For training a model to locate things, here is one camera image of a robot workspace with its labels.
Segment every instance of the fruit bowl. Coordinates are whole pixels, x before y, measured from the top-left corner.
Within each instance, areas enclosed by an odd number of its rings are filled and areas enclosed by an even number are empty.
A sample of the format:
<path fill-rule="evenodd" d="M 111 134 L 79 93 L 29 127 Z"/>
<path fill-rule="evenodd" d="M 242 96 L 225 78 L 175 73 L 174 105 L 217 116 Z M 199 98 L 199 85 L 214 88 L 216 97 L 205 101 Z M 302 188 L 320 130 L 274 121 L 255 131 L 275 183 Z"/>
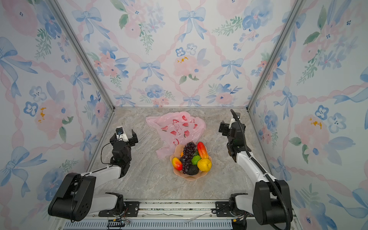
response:
<path fill-rule="evenodd" d="M 172 162 L 173 158 L 176 157 L 178 159 L 181 158 L 180 154 L 181 152 L 184 150 L 184 145 L 177 145 L 176 148 L 175 148 L 175 152 L 174 154 L 171 155 L 170 157 L 170 162 Z M 188 174 L 184 174 L 182 171 L 179 171 L 179 170 L 176 170 L 174 167 L 174 173 L 186 180 L 189 180 L 189 181 L 192 181 L 192 180 L 195 180 L 195 179 L 198 179 L 200 177 L 203 177 L 207 174 L 207 172 L 202 172 L 201 170 L 196 174 L 196 175 L 188 175 Z"/>

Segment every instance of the yellow lemon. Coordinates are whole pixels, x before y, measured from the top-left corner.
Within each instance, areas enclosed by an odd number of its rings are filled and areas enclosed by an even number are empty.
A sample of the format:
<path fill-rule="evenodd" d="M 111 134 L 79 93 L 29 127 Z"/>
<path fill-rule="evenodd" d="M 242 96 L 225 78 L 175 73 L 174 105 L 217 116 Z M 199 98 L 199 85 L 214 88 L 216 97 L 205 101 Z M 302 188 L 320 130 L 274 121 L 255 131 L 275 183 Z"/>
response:
<path fill-rule="evenodd" d="M 198 161 L 197 166 L 202 172 L 208 172 L 211 170 L 212 162 L 207 158 L 202 158 Z"/>

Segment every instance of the wire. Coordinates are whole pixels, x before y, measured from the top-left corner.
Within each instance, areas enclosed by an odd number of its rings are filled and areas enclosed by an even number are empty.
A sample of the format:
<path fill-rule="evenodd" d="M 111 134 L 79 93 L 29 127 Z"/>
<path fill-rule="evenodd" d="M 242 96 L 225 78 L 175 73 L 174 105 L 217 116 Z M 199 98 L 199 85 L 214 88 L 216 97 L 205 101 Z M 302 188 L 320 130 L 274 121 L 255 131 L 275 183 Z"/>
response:
<path fill-rule="evenodd" d="M 103 148 L 106 146 L 106 145 L 108 145 L 108 144 L 114 144 L 115 142 L 117 142 L 117 141 L 120 141 L 120 140 L 123 140 L 122 138 L 120 138 L 119 140 L 116 140 L 116 141 L 113 141 L 113 142 L 109 142 L 109 143 L 107 143 L 107 144 L 105 144 L 103 147 L 102 147 L 102 149 L 101 149 L 101 163 L 103 163 L 103 164 L 110 164 L 110 163 L 104 163 L 103 161 L 102 161 L 102 150 L 103 150 Z"/>
<path fill-rule="evenodd" d="M 247 146 L 247 141 L 245 140 L 245 131 L 241 125 L 241 122 L 239 120 L 239 117 L 236 115 L 236 113 L 234 112 L 234 110 L 230 109 L 234 119 L 237 121 L 237 123 L 239 124 L 240 126 L 240 129 L 241 129 L 241 132 L 243 134 L 243 141 L 244 141 L 244 146 L 245 146 L 245 151 L 248 155 L 248 157 L 258 166 L 258 168 L 261 170 L 261 172 L 263 174 L 267 173 L 266 170 L 261 166 L 261 164 L 249 153 L 248 151 L 248 146 Z M 267 180 L 270 182 L 273 190 L 275 191 L 276 193 L 276 196 L 277 198 L 279 199 L 280 203 L 281 203 L 281 206 L 284 210 L 284 214 L 285 214 L 285 218 L 286 218 L 286 227 L 284 228 L 284 230 L 290 230 L 290 227 L 291 227 L 291 221 L 290 221 L 290 214 L 289 214 L 289 211 L 287 209 L 287 206 L 286 206 L 286 202 L 284 200 L 284 197 L 282 196 L 279 188 L 277 187 L 277 185 L 275 184 L 275 182 L 271 179 L 271 177 L 268 175 L 268 174 L 265 174 L 265 177 L 267 178 Z M 274 229 L 276 230 L 282 230 L 280 228 L 278 228 L 276 225 L 274 224 L 270 224 Z"/>
<path fill-rule="evenodd" d="M 72 199 L 71 199 L 71 206 L 70 206 L 70 222 L 72 222 L 72 223 L 74 223 L 75 222 L 75 220 L 73 221 L 73 212 L 74 212 L 74 210 L 75 210 L 75 207 L 77 206 L 77 205 L 75 205 L 74 206 L 74 208 L 73 208 L 73 202 L 74 202 L 74 197 L 75 197 L 75 193 L 76 193 L 76 191 L 79 189 L 79 187 L 81 186 L 81 183 L 82 183 L 82 179 L 83 179 L 83 177 L 85 177 L 86 175 L 88 175 L 88 174 L 85 174 L 85 175 L 83 175 L 82 177 L 81 177 L 81 179 L 79 180 L 79 182 L 77 182 L 78 184 L 76 185 L 76 187 L 74 188 L 74 193 L 73 193 L 73 197 L 72 197 Z"/>

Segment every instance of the ventilation grille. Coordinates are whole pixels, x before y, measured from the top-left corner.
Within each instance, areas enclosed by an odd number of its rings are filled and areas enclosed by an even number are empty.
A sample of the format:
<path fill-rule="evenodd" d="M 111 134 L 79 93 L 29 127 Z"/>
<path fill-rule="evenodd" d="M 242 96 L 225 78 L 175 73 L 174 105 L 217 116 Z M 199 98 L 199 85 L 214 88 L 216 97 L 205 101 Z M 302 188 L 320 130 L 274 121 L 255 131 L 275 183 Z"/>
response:
<path fill-rule="evenodd" d="M 231 226 L 231 220 L 193 220 L 189 223 L 184 223 L 186 220 L 130 220 L 130 224 L 126 224 L 121 229 L 233 229 Z M 118 222 L 107 222 L 107 220 L 82 220 L 80 222 L 65 223 L 65 230 L 76 229 L 120 229 L 120 227 L 114 227 L 118 225 Z"/>

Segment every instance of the gray marble surface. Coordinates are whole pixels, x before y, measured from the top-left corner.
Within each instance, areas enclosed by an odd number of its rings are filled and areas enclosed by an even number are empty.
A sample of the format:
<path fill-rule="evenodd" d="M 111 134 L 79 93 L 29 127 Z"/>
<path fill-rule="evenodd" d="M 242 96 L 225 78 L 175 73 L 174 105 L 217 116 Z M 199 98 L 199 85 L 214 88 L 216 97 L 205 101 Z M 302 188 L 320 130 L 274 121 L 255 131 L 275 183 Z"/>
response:
<path fill-rule="evenodd" d="M 164 143 L 157 131 L 148 126 L 146 117 L 162 116 L 169 112 L 187 111 L 193 117 L 200 117 L 206 123 L 202 141 L 212 157 L 212 169 L 204 177 L 187 181 L 173 172 L 169 157 L 159 160 L 156 150 Z M 257 160 L 267 167 L 262 148 L 258 141 L 250 117 L 245 109 L 234 109 L 240 112 L 240 120 L 246 125 L 247 145 Z M 245 171 L 229 156 L 227 138 L 218 132 L 220 122 L 229 122 L 230 109 L 217 108 L 119 108 L 116 109 L 113 121 L 108 129 L 103 145 L 107 144 L 117 126 L 123 125 L 125 130 L 133 129 L 139 143 L 132 147 L 132 161 L 128 173 L 98 188 L 96 194 L 116 192 L 124 198 L 132 199 L 228 199 L 232 193 L 252 192 L 253 186 Z M 103 149 L 102 160 L 109 162 L 112 146 Z M 93 170 L 103 167 L 100 162 L 100 151 L 93 165 Z"/>

